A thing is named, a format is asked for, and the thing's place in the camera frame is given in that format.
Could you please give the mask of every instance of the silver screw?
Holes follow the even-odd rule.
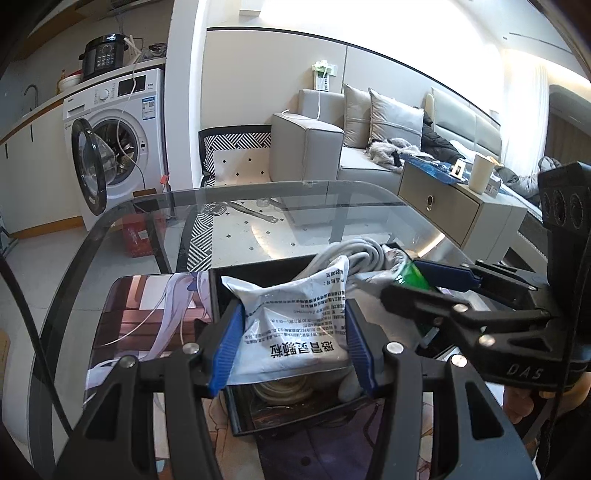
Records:
[[[495,344],[496,340],[492,335],[482,335],[479,339],[478,339],[478,343],[481,344],[482,346],[493,346]]]
[[[394,355],[404,352],[404,345],[398,342],[390,342],[386,345],[386,350]]]
[[[122,368],[130,368],[135,365],[135,357],[131,355],[122,356],[119,359],[118,365]]]
[[[468,310],[468,307],[466,307],[464,304],[462,303],[456,303],[453,306],[454,311],[458,312],[458,313],[464,313]]]
[[[468,364],[468,360],[466,360],[466,357],[463,355],[454,355],[452,357],[452,363],[456,366],[456,367],[460,367],[463,368]]]
[[[185,343],[183,345],[183,352],[186,353],[187,355],[194,355],[199,351],[200,348],[201,347],[199,346],[198,343],[189,342],[189,343]]]

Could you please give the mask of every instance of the sofa armrest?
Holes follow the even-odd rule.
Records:
[[[271,180],[336,180],[344,136],[334,125],[275,113],[271,120]]]

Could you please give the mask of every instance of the white pillar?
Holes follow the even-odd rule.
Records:
[[[199,187],[201,70],[210,0],[175,0],[164,78],[164,131],[173,190]]]

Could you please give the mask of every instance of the glass tabletop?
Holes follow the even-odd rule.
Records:
[[[401,199],[362,182],[202,188],[138,197],[109,210],[74,256],[41,331],[70,424],[76,424],[89,397],[88,369],[98,362],[93,346],[106,328],[103,307],[121,294],[113,285],[122,277],[313,255],[332,242],[361,235],[380,244],[396,242],[426,260],[469,262],[451,240]],[[115,337],[124,333],[121,319],[116,325],[111,332]],[[28,399],[31,459],[40,473],[49,476],[67,436],[35,369]]]

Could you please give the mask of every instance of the washing machine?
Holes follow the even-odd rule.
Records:
[[[134,192],[163,190],[161,179],[168,174],[163,87],[162,70],[145,70],[94,85],[64,101],[66,148],[87,230]],[[111,158],[108,168],[105,151]]]

